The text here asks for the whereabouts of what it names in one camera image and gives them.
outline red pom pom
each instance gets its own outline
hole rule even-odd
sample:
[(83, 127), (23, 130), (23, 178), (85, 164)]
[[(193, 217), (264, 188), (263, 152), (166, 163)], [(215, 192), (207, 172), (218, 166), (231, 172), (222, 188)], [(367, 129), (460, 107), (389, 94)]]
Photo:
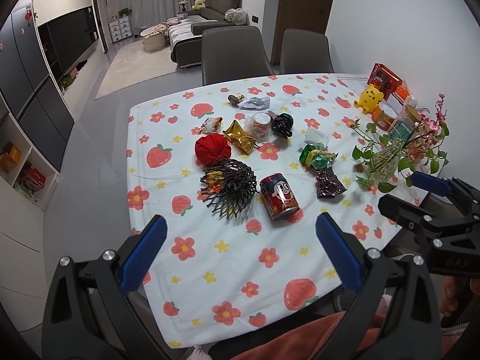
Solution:
[(220, 158), (230, 158), (232, 149), (223, 135), (209, 134), (195, 142), (195, 154), (203, 166), (209, 167)]

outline red drink can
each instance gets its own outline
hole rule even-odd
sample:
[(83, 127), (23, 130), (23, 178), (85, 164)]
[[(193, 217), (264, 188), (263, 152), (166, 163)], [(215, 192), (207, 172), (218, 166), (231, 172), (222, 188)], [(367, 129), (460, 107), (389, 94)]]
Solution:
[(273, 220), (285, 219), (300, 209), (290, 185), (281, 173), (274, 173), (260, 181), (260, 192)]

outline yellow bear figurine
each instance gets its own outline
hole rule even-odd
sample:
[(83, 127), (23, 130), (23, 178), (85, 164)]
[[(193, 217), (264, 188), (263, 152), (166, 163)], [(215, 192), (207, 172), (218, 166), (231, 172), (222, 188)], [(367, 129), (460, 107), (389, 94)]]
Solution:
[(355, 100), (353, 105), (356, 107), (362, 107), (364, 114), (371, 114), (378, 107), (378, 104), (383, 100), (383, 93), (380, 92), (375, 86), (370, 84), (360, 94), (359, 100)]

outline dining table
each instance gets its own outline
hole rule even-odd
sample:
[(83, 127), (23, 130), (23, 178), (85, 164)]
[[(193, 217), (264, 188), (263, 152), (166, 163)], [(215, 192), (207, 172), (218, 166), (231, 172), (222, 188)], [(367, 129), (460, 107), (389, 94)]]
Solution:
[[(127, 181), (132, 233), (151, 218), (167, 222), (166, 241), (143, 284), (165, 342), (172, 348), (216, 342), (287, 317), (340, 285), (315, 234), (315, 220), (328, 212), (365, 248), (383, 249), (400, 226), (378, 210), (377, 187), (356, 182), (355, 146), (366, 142), (350, 126), (371, 122), (354, 106), (365, 89), (364, 74), (299, 74), (240, 79), (193, 88), (134, 106), (128, 118)], [(256, 111), (233, 106), (229, 95), (268, 97), (268, 111), (293, 117), (291, 138), (270, 135), (250, 155), (231, 147), (231, 158), (247, 164), (257, 183), (281, 173), (300, 209), (273, 221), (260, 194), (237, 217), (212, 214), (203, 201), (205, 169), (195, 142), (208, 117), (241, 126)], [(333, 172), (346, 191), (319, 199), (315, 173), (299, 163), (307, 128), (329, 138), (337, 154)], [(392, 195), (419, 205), (426, 192), (396, 174)]]

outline chair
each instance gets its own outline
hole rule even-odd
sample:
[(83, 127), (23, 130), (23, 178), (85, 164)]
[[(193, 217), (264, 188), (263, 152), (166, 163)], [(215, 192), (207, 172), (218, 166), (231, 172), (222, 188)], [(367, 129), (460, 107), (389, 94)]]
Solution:
[(334, 73), (325, 35), (294, 28), (285, 31), (280, 74), (295, 73)]
[(257, 27), (222, 27), (203, 32), (203, 85), (273, 75)]

